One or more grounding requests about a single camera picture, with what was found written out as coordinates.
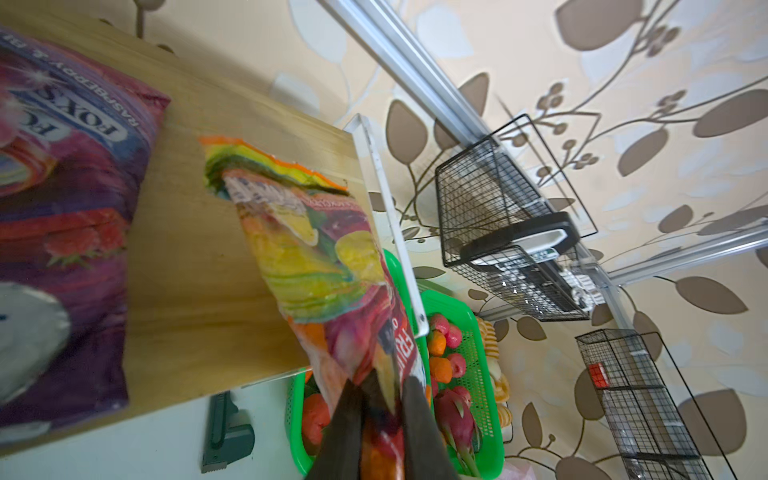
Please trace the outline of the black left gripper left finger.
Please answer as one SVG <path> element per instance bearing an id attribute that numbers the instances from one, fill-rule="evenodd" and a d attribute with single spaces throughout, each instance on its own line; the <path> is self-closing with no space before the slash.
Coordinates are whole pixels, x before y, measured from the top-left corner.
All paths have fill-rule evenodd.
<path id="1" fill-rule="evenodd" d="M 363 413 L 363 391 L 347 381 L 306 480 L 360 478 Z"/>

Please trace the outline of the orange fox's candy bag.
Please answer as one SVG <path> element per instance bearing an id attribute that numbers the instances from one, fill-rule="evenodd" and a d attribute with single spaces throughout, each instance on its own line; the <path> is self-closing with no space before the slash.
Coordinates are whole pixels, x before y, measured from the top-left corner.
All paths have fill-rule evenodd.
<path id="1" fill-rule="evenodd" d="M 207 136 L 201 145 L 206 185 L 234 204 L 329 410 L 354 417 L 358 440 L 343 453 L 356 458 L 356 475 L 404 478 L 402 390 L 425 372 L 365 211 L 321 173 L 243 140 Z"/>

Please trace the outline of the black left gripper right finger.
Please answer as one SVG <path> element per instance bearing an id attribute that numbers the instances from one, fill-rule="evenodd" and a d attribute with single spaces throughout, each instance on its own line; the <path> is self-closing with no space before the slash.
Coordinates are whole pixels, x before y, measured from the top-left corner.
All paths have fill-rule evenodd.
<path id="1" fill-rule="evenodd" d="M 402 389 L 405 478 L 458 479 L 419 380 L 408 376 Z"/>

